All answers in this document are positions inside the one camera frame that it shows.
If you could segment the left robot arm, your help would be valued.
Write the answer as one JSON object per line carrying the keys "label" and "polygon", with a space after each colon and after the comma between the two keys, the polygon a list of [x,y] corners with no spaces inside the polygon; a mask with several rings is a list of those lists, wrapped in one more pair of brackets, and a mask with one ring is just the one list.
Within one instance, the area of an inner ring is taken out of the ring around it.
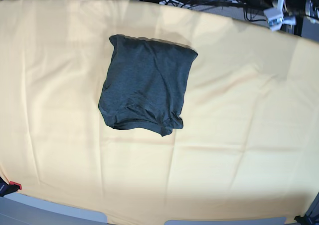
{"label": "left robot arm", "polygon": [[263,10],[271,31],[290,26],[300,36],[305,18],[311,23],[319,22],[319,0],[248,0],[247,4]]}

